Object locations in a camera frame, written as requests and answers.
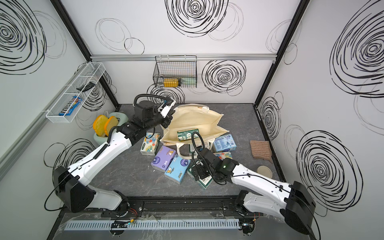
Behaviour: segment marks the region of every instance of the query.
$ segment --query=sponge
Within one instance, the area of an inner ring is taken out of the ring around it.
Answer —
[[[93,122],[93,129],[95,130],[96,134],[101,137],[104,135],[104,125],[108,121],[108,118],[104,115],[100,115],[96,118],[96,120]]]
[[[114,126],[117,126],[118,123],[119,123],[119,120],[115,116],[110,117],[107,120],[107,122],[105,123],[105,125],[104,125],[104,133],[105,133],[105,135],[108,136],[109,131],[111,130],[111,128],[114,127]]]

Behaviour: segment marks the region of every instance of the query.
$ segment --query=candy package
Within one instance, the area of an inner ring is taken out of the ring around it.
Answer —
[[[76,98],[76,96],[73,96],[69,103],[59,113],[59,116],[70,116],[73,110],[81,103],[81,101],[82,99],[80,97]]]

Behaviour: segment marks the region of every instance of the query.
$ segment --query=beige round lid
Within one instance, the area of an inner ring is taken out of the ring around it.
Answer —
[[[266,166],[259,166],[257,168],[257,173],[261,174],[265,177],[272,178],[272,171],[269,169],[269,167]]]

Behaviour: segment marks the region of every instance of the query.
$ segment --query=red wire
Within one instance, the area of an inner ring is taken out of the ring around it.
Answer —
[[[134,210],[133,208],[131,208],[132,210]],[[135,213],[136,213],[136,216],[137,216],[137,211],[136,210],[134,210],[135,211]]]
[[[133,214],[135,214],[135,215],[136,215],[136,217],[137,217],[137,214],[136,214],[134,211],[131,211],[131,210],[129,210],[129,209],[128,209],[128,211],[132,212],[132,213],[133,213]]]

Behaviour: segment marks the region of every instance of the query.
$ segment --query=white wire basket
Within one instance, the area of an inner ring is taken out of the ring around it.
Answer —
[[[57,102],[45,115],[53,123],[71,123],[83,106],[92,90],[99,82],[101,76],[105,72],[103,63],[89,62],[83,67],[81,72],[77,72],[77,77],[68,85],[65,92],[60,96]],[[75,100],[69,105],[69,102],[76,97]],[[79,104],[72,110],[74,103],[79,101]]]

